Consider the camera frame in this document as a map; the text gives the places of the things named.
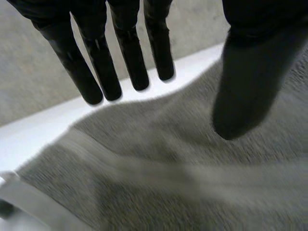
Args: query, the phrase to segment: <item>gloved hand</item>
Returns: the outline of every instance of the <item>gloved hand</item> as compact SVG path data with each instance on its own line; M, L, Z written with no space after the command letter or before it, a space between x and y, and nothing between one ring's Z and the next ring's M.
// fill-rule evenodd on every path
M105 38L106 0L8 0L34 27L59 57L84 100L98 104L103 94L109 101L121 97L117 78ZM135 90L148 87L136 31L140 0L108 0L115 34ZM166 17L172 0L145 0L144 14L154 61L161 80L174 75ZM70 12L77 22L90 60L97 74L101 92L74 39Z

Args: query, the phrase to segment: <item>white surface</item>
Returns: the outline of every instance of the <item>white surface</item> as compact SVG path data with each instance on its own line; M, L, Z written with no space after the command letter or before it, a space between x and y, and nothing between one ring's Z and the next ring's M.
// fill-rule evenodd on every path
M136 92L130 80L125 79L121 81L123 98L117 103L148 100L170 94L198 78L220 57L221 51L222 44L175 61L176 78L168 83L159 80L155 69L150 70L148 72L150 87L143 93ZM46 144L65 132L72 123L108 105L111 103L105 100L100 106L91 107L79 97L1 127L0 172L14 171L35 156ZM0 219L0 230L44 231L46 229L29 215L18 212L7 221Z

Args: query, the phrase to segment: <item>black fabric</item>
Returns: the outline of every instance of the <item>black fabric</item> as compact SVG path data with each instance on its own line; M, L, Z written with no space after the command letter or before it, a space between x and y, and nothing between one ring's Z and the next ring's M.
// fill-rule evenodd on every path
M222 0L231 31L259 36L308 13L307 0Z

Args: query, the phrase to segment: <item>towel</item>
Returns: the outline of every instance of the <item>towel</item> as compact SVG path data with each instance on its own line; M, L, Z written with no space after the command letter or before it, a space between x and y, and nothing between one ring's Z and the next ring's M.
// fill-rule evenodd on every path
M89 230L307 230L308 48L265 121L234 141L211 124L221 71L82 118L19 180Z

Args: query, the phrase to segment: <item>finger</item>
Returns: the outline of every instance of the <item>finger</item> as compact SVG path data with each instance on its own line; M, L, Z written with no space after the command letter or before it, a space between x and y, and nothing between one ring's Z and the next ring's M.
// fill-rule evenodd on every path
M89 104L98 104L103 94L75 42L68 6L62 1L9 0L34 27L59 57L64 68Z
M159 78L168 80L174 76L174 65L170 50L169 29L166 17L172 0L145 0L145 26Z
M122 95L111 54L105 37L106 5L88 4L89 9L72 10L83 42L107 100L117 100Z
M83 99L93 105L100 103L103 100L102 91L76 44L70 21L48 26L40 32L50 43Z
M110 8L115 28L129 77L135 90L149 86L149 78L144 65L143 55L136 31L139 0L129 0L117 4L110 0Z
M305 20L254 39L235 36L231 30L213 108L213 126L218 135L236 139L264 120L284 77L307 42Z

